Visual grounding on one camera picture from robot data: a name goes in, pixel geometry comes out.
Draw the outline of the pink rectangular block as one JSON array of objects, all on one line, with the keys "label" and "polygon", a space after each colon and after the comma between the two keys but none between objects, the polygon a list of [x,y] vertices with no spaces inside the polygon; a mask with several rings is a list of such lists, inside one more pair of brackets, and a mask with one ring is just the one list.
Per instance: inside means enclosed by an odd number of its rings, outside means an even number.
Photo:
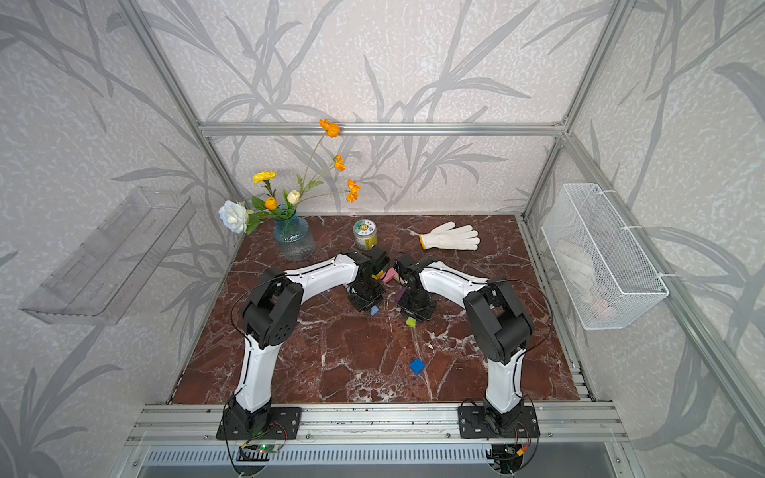
[{"label": "pink rectangular block", "polygon": [[390,283],[390,281],[396,279],[396,277],[398,277],[398,273],[396,272],[396,270],[394,270],[394,268],[390,268],[388,269],[388,271],[386,271],[386,274],[384,275],[382,282],[384,282],[384,284],[388,284]]}]

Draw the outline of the dark blue cube block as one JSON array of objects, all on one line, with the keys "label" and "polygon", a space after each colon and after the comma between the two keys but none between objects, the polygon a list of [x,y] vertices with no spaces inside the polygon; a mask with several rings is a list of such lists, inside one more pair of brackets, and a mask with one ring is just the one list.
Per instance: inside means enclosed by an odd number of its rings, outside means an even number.
[{"label": "dark blue cube block", "polygon": [[414,374],[421,374],[425,368],[426,365],[420,358],[416,358],[410,363],[410,369]]}]

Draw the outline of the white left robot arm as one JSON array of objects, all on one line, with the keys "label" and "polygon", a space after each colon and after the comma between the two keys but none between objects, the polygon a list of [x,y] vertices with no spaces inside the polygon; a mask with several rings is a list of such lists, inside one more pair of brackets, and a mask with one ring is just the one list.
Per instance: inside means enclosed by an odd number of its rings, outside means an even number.
[{"label": "white left robot arm", "polygon": [[377,276],[386,271],[388,263],[388,252],[375,246],[300,269],[267,270],[242,309],[244,358],[239,385],[229,402],[231,414],[251,426],[259,426],[267,418],[278,353],[295,331],[306,301],[346,286],[351,304],[359,311],[370,311],[384,295]]}]

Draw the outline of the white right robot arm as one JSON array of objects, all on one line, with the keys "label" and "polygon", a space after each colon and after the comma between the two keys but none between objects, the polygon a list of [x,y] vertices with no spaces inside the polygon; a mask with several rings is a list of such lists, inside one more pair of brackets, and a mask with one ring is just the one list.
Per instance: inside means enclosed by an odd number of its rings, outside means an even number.
[{"label": "white right robot arm", "polygon": [[521,375],[533,321],[505,279],[471,276],[432,259],[414,261],[404,255],[394,263],[404,284],[398,301],[406,318],[428,321],[434,314],[436,294],[464,308],[478,348],[488,359],[488,386],[484,396],[486,426],[496,436],[507,435],[518,424],[524,398]]}]

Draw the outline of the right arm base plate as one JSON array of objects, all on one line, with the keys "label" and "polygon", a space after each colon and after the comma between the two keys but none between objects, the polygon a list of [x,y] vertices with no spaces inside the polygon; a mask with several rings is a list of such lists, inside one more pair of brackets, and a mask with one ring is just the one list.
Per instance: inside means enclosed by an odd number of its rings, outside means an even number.
[{"label": "right arm base plate", "polygon": [[508,412],[501,413],[490,404],[462,404],[457,408],[461,438],[528,438],[540,437],[536,409],[520,402]]}]

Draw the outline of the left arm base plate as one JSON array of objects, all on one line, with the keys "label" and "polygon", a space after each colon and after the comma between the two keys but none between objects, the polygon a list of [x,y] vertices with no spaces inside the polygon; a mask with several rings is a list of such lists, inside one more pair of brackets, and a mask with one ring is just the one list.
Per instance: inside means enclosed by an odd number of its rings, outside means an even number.
[{"label": "left arm base plate", "polygon": [[225,406],[215,438],[229,441],[294,440],[298,435],[302,411],[300,407],[264,406],[249,412],[238,404]]}]

